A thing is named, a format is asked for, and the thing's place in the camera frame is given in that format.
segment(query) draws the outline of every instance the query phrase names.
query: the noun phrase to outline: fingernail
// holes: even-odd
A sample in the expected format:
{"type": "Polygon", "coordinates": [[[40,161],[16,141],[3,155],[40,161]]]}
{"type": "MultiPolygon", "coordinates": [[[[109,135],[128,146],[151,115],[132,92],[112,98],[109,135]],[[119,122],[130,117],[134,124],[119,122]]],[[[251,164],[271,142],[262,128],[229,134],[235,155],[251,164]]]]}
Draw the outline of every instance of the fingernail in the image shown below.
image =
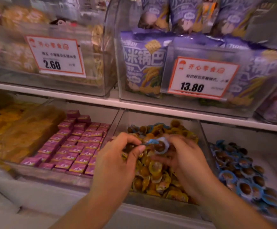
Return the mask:
{"type": "Polygon", "coordinates": [[[146,146],[140,145],[138,146],[139,151],[142,153],[145,150],[146,146]]]}

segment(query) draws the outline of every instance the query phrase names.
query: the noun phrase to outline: hand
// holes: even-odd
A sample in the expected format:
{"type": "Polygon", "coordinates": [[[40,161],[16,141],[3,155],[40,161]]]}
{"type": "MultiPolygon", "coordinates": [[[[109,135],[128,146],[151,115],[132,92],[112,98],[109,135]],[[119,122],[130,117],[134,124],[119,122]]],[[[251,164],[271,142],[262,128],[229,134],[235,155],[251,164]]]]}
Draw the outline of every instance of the hand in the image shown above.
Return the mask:
{"type": "Polygon", "coordinates": [[[137,158],[145,150],[144,145],[137,146],[129,153],[127,161],[124,161],[121,154],[127,143],[140,145],[141,141],[122,132],[98,153],[89,193],[91,199],[101,198],[107,201],[108,207],[112,207],[114,211],[127,196],[135,177],[137,158]]]}
{"type": "Polygon", "coordinates": [[[203,183],[216,177],[213,175],[200,147],[181,135],[165,135],[170,146],[165,156],[153,156],[152,160],[166,164],[175,172],[185,191],[198,199],[203,183]]]}

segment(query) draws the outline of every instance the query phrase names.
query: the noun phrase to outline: left hand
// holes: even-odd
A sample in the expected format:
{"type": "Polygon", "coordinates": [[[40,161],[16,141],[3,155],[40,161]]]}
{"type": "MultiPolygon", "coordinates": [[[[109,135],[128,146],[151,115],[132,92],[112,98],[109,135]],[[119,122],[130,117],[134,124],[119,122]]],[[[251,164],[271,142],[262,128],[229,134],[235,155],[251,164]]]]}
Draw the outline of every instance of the left hand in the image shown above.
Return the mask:
{"type": "Polygon", "coordinates": [[[108,142],[98,153],[94,171],[90,199],[106,201],[107,206],[117,210],[127,196],[135,177],[135,165],[144,145],[134,148],[127,161],[121,157],[127,143],[140,145],[141,141],[133,135],[122,132],[113,141],[108,142]]]}

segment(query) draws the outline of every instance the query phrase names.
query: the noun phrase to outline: right hand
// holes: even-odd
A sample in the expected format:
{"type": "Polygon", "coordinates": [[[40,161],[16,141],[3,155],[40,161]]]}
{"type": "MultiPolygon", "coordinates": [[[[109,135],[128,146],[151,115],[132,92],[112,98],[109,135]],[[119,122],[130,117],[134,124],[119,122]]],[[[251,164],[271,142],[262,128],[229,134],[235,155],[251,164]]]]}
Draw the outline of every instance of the right hand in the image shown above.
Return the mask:
{"type": "Polygon", "coordinates": [[[155,155],[151,159],[170,166],[175,172],[185,191],[198,198],[204,183],[216,178],[212,173],[200,147],[191,139],[181,135],[166,135],[174,149],[169,149],[164,156],[155,155]]]}

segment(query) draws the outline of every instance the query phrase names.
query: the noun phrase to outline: store shelf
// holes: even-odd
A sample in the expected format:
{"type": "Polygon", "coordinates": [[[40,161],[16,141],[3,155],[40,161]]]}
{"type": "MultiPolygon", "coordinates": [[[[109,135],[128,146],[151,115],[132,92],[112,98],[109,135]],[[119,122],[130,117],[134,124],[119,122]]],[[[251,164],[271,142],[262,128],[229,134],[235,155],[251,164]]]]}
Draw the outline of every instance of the store shelf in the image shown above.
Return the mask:
{"type": "Polygon", "coordinates": [[[0,89],[13,91],[13,92],[27,93],[32,95],[79,101],[83,103],[105,105],[110,107],[125,108],[125,109],[145,111],[145,112],[151,112],[151,113],[161,113],[161,114],[170,115],[170,116],[198,119],[202,121],[209,121],[209,122],[215,122],[215,123],[221,123],[221,124],[236,125],[236,126],[277,132],[277,125],[258,122],[255,119],[246,120],[246,119],[239,119],[239,118],[230,118],[225,116],[204,114],[201,112],[188,111],[183,109],[166,108],[161,106],[153,106],[153,105],[140,104],[135,102],[121,102],[118,98],[118,90],[112,90],[109,98],[102,99],[95,96],[81,95],[81,94],[70,93],[70,92],[60,92],[60,91],[54,91],[50,89],[41,89],[41,88],[34,88],[34,87],[28,87],[28,86],[20,86],[20,85],[7,84],[2,82],[0,82],[0,89]]]}

